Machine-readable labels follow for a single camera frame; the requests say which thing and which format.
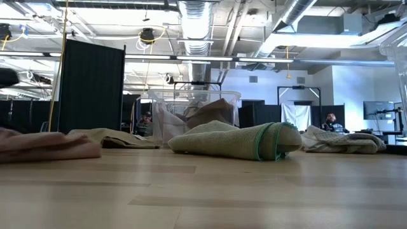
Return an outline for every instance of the silver air duct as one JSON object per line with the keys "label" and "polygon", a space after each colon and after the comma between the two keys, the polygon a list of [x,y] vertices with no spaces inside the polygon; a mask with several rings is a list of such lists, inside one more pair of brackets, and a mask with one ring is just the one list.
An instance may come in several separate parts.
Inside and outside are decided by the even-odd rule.
{"label": "silver air duct", "polygon": [[[212,3],[180,1],[179,11],[182,15],[184,39],[209,39]],[[202,41],[187,41],[185,42],[186,54],[206,56],[209,54],[209,45]],[[205,70],[205,64],[188,64],[190,81],[204,81]]]}
{"label": "silver air duct", "polygon": [[304,16],[304,12],[311,8],[316,2],[317,0],[288,0],[280,18],[272,23],[272,33],[260,46],[259,50],[253,55],[253,57],[267,58],[275,47],[278,46],[278,42],[276,43],[276,40],[273,37],[273,32],[300,21]]}

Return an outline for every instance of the rolled towel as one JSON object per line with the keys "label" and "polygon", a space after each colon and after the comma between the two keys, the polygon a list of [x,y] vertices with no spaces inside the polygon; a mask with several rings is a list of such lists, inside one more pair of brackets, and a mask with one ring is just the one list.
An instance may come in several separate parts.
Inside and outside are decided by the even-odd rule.
{"label": "rolled towel", "polygon": [[240,129],[211,121],[172,138],[168,145],[176,153],[278,160],[301,148],[301,136],[290,123],[266,123]]}

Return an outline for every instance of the pink towel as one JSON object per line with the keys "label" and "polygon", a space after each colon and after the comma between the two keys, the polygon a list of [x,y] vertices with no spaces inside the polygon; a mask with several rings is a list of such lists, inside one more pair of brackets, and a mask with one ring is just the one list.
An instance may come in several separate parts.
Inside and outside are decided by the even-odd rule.
{"label": "pink towel", "polygon": [[21,134],[0,128],[0,163],[100,157],[100,144],[85,134]]}

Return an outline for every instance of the white wall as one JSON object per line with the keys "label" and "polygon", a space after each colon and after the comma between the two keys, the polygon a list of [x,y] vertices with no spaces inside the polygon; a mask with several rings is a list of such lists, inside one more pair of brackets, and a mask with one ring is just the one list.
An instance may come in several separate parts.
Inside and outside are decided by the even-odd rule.
{"label": "white wall", "polygon": [[[287,71],[276,73],[274,71],[246,71],[230,69],[223,84],[222,90],[235,91],[242,94],[241,99],[261,99],[266,104],[277,104],[277,86],[297,85],[296,77],[305,77],[305,86],[313,86],[312,75],[307,71],[290,71],[291,79],[287,78]],[[219,69],[211,69],[212,81],[219,76]],[[257,76],[257,83],[249,83],[249,76]],[[289,89],[281,98],[280,102],[292,104],[293,101],[315,101],[318,98],[310,90]]]}
{"label": "white wall", "polygon": [[329,66],[312,76],[314,86],[321,88],[322,105],[333,105],[332,66]]}
{"label": "white wall", "polygon": [[[363,101],[399,102],[400,94],[394,68],[333,66],[335,105],[345,104],[345,126],[349,130],[373,128],[374,120],[363,120]],[[380,130],[394,130],[394,124],[379,120]]]}

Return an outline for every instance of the wooden floor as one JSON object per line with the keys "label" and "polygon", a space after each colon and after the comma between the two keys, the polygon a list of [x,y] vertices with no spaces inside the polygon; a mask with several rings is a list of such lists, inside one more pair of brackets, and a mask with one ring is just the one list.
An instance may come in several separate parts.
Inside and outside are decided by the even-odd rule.
{"label": "wooden floor", "polygon": [[105,150],[0,165],[1,229],[407,228],[407,156]]}

